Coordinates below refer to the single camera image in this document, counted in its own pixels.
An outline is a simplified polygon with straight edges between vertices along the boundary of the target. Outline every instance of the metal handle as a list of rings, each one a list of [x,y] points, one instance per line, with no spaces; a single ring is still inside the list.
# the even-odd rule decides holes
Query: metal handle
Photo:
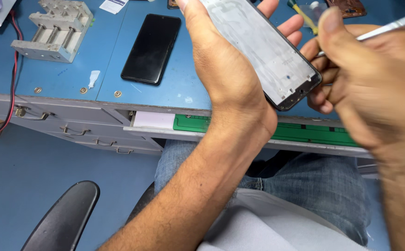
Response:
[[[60,129],[63,129],[64,134],[68,134],[68,128],[66,126],[61,127]],[[82,135],[85,135],[86,132],[91,132],[91,130],[83,130],[81,134],[68,134],[68,135],[82,136]]]
[[[26,110],[24,109],[24,108],[17,108],[16,109],[16,111],[15,111],[15,115],[17,116],[17,117],[20,117],[20,118],[24,118],[24,119],[28,119],[28,120],[45,120],[49,115],[55,115],[54,113],[52,113],[52,112],[44,112],[42,115],[41,115],[41,117],[39,117],[39,118],[31,118],[31,117],[25,117],[25,114],[26,114]]]
[[[96,144],[96,145],[101,145],[101,146],[112,146],[114,143],[117,143],[117,141],[111,141],[111,143],[108,144],[108,145],[102,145],[102,144],[99,144],[99,140],[98,140],[98,139],[93,139],[93,140],[95,141],[95,144]]]
[[[119,151],[119,148],[116,148],[116,153],[120,153],[120,154],[130,154],[133,150],[129,150],[127,153],[123,153]]]

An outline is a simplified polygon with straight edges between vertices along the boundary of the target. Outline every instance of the black armrest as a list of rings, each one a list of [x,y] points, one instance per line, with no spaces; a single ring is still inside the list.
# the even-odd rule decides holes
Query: black armrest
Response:
[[[74,184],[45,214],[21,251],[74,251],[99,195],[92,181]]]

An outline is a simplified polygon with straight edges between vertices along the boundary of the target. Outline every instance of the blue workbench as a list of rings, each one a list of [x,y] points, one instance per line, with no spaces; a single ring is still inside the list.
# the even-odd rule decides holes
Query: blue workbench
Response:
[[[195,73],[192,46],[185,28],[185,20],[178,9],[166,8],[166,0],[154,2],[131,0],[117,15],[98,7],[103,0],[85,1],[94,14],[95,22],[89,28],[82,45],[72,64],[39,61],[23,58],[20,65],[17,95],[42,96],[60,99],[96,100],[106,103],[133,104],[137,106],[157,106],[181,109],[210,110],[211,103],[207,92]],[[299,0],[299,4],[311,3],[313,0]],[[347,24],[384,25],[405,16],[405,0],[362,0],[368,14],[345,20]],[[17,7],[18,23],[26,40],[36,31],[36,26],[28,19],[29,14],[43,9],[36,1],[22,1]],[[120,73],[125,60],[133,46],[137,33],[145,16],[149,13],[175,16],[183,21],[174,49],[159,86],[122,80]],[[284,0],[272,15],[270,21],[276,26],[295,14]],[[301,45],[313,35],[308,28],[302,28]],[[5,23],[0,29],[0,93],[8,94],[13,64],[13,49],[10,43],[16,38],[12,26]],[[86,94],[79,89],[86,87],[90,72],[100,70],[95,87]],[[34,94],[35,87],[42,87],[42,92]],[[118,98],[115,91],[122,92]],[[297,117],[318,117],[338,119],[333,113],[319,114],[302,100],[297,106],[283,115]]]

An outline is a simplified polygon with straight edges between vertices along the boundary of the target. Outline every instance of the jeans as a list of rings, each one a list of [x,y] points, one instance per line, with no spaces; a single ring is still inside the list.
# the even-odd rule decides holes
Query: jeans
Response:
[[[160,192],[197,142],[167,140],[155,174]],[[244,176],[239,188],[265,191],[329,221],[356,243],[367,246],[370,201],[354,157],[301,153],[273,177]]]

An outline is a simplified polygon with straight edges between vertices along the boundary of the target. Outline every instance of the green repair mat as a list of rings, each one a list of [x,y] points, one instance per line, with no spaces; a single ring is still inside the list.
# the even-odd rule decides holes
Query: green repair mat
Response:
[[[209,124],[210,117],[176,114],[173,130],[205,133]],[[319,125],[278,123],[271,139],[359,147],[344,128]]]

